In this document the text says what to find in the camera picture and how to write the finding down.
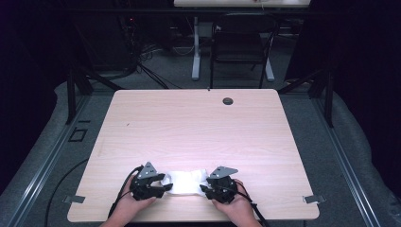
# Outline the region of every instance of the white fabric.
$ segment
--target white fabric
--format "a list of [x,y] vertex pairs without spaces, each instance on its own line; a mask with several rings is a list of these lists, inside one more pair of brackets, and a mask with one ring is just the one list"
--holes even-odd
[[194,171],[169,171],[160,181],[162,185],[173,183],[171,190],[167,193],[174,195],[200,195],[205,196],[201,191],[200,184],[207,186],[206,169]]

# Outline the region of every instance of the black cable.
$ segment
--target black cable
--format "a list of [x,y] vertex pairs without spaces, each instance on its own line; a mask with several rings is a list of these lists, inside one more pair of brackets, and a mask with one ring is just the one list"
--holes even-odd
[[82,165],[85,162],[88,162],[89,159],[85,159],[82,160],[81,162],[79,162],[78,164],[76,164],[74,167],[72,167],[67,173],[64,174],[64,176],[61,178],[61,180],[57,183],[56,188],[54,189],[53,193],[51,194],[50,200],[47,204],[46,207],[46,213],[45,213],[45,218],[44,218],[44,227],[47,227],[47,222],[48,222],[48,217],[49,217],[49,211],[50,211],[50,205],[51,202],[53,201],[53,197],[57,192],[57,189],[59,188],[60,184],[64,181],[64,179],[74,170],[76,169],[78,166]]
[[156,74],[155,72],[151,71],[150,69],[148,69],[145,65],[143,65],[142,63],[138,63],[138,66],[151,78],[153,79],[155,82],[157,82],[160,86],[162,86],[164,89],[169,89],[168,86],[163,82],[166,81],[167,83],[173,85],[176,88],[180,88],[182,89],[182,87],[172,83],[171,81],[169,81],[168,79],[163,78],[162,76]]
[[[269,227],[268,222],[265,220],[265,218],[263,217],[263,215],[260,213],[259,209],[257,209],[257,204],[256,204],[255,202],[253,202],[253,200],[251,199],[251,197],[249,196],[249,194],[248,194],[248,192],[247,192],[247,189],[245,189],[245,186],[244,186],[242,183],[238,183],[238,182],[236,182],[236,185],[240,185],[240,186],[244,189],[246,195],[245,195],[244,193],[238,192],[238,191],[236,192],[236,194],[238,194],[238,195],[242,196],[243,198],[245,198],[245,199],[250,203],[252,209],[253,209],[254,212],[257,214],[257,216],[259,217],[259,219],[260,219],[260,221],[262,222],[262,224],[263,224],[265,227]],[[228,187],[222,187],[222,186],[218,186],[218,187],[219,187],[219,188],[222,188],[222,189],[226,189],[226,190],[228,190],[228,191],[235,192],[233,189],[228,188]]]
[[124,187],[125,187],[125,185],[127,184],[127,181],[130,179],[130,177],[132,176],[132,174],[133,174],[134,172],[139,171],[140,169],[142,169],[142,167],[143,167],[143,166],[139,166],[139,167],[135,168],[135,169],[134,169],[133,171],[131,171],[131,173],[127,176],[126,180],[124,181],[123,185],[121,186],[120,191],[118,192],[117,199],[115,199],[115,202],[112,204],[112,207],[110,208],[108,218],[112,215],[112,213],[113,213],[115,207],[117,206],[117,204],[118,204],[118,202],[121,200],[121,198],[123,198],[125,195],[127,195],[128,193],[130,193],[130,191],[128,191],[128,192],[124,193],[124,195],[123,195]]

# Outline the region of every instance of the carpeted floor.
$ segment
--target carpeted floor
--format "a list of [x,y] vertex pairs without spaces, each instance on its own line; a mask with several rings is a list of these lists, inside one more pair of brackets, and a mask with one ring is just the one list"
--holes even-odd
[[[277,38],[270,54],[270,62],[275,82],[266,83],[264,88],[279,89],[285,85],[284,74],[287,70],[288,61],[294,40]],[[143,64],[156,72],[169,82],[183,89],[206,89],[209,82],[209,63],[207,47],[201,52],[200,80],[191,79],[192,57],[189,55],[178,55],[174,52],[155,51],[152,58]],[[258,77],[260,68],[252,72],[249,68],[220,67],[218,75],[224,77],[227,72],[236,74],[239,83],[226,80],[218,82],[219,86],[240,87],[243,84],[243,75],[247,77]],[[109,77],[112,73],[103,74]],[[126,89],[161,89],[161,87],[150,79],[144,72],[135,73],[126,78],[113,80],[116,84]],[[44,129],[40,139],[26,158],[25,163],[16,174],[9,187],[0,198],[0,210],[2,210],[1,226],[7,226],[11,220],[18,226],[44,226],[46,220],[46,208],[50,202],[52,193],[55,191],[61,178],[76,164],[89,157],[95,143],[97,134],[101,127],[104,116],[108,110],[113,97],[113,92],[104,85],[92,81],[95,92],[92,96],[80,96],[78,100],[82,108],[78,112],[77,119],[69,127],[65,127],[67,119],[66,86],[61,85],[57,90],[59,97],[58,105],[51,120]],[[173,89],[176,86],[168,83]],[[327,133],[324,122],[320,120],[319,100],[311,100],[307,97],[305,89],[307,85],[296,90],[295,93],[282,95],[281,100],[288,118],[289,125],[294,135],[298,150],[300,151],[306,174],[311,183],[312,190],[317,195],[324,195],[327,201],[319,205],[320,216],[309,220],[307,226],[366,226],[366,222],[356,204],[355,195],[350,190],[349,184],[344,178],[339,161],[335,155],[335,147],[332,144],[329,133]],[[340,97],[335,96],[333,106],[333,120],[335,132],[348,156],[352,168],[357,173],[362,187],[365,189],[366,197],[372,205],[373,210],[381,226],[400,226],[397,222],[396,213],[391,214],[389,206],[391,193],[383,185],[379,175],[370,163],[369,144],[357,121],[349,113]],[[68,141],[72,130],[85,130],[86,134],[81,142]],[[21,207],[26,189],[30,187],[35,174],[41,169],[46,158],[51,155],[55,145],[61,142],[56,149],[59,151],[53,166],[49,166],[49,175],[44,176],[43,187],[39,188],[38,194],[31,198],[30,205],[26,207],[23,214],[15,214]],[[75,195],[79,180],[82,176],[86,163],[78,166],[60,184],[55,192],[54,199],[49,207],[48,226],[98,226],[99,223],[71,223],[67,220],[70,205],[63,202],[65,196]],[[161,224],[136,224],[134,226],[230,226],[230,223],[161,223]],[[304,226],[302,220],[270,220],[270,226]]]

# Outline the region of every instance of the white desk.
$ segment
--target white desk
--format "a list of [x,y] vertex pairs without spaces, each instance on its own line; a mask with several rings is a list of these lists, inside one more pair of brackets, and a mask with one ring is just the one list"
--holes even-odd
[[[230,97],[234,103],[225,105]],[[68,219],[104,221],[127,175],[151,161],[160,172],[238,169],[267,219],[313,219],[316,204],[276,91],[140,90],[115,93]],[[165,194],[134,221],[222,221],[201,196]]]
[[[308,8],[310,0],[174,0],[175,7],[181,8]],[[199,49],[198,18],[194,22],[194,62],[192,79],[200,78],[201,54]],[[274,81],[270,60],[266,64],[268,81]]]
[[175,7],[185,8],[308,8],[310,0],[174,0]]

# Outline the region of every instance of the person's arm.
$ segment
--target person's arm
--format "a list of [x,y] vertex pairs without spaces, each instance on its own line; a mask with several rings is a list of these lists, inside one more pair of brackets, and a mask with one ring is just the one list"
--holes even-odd
[[127,181],[126,185],[124,186],[123,194],[124,195],[116,205],[113,214],[100,226],[101,227],[123,227],[126,224],[130,223],[133,218],[135,218],[136,214],[139,211],[147,208],[152,203],[156,201],[156,198],[150,198],[143,201],[137,201],[131,196],[130,193],[130,185],[133,176]]
[[[242,186],[238,187],[238,191],[246,194],[245,189]],[[233,201],[229,204],[220,203],[216,200],[212,200],[212,203],[216,208],[227,215],[230,221],[237,227],[260,227],[260,223],[256,220],[253,214],[253,209],[247,199],[241,195],[236,194]]]

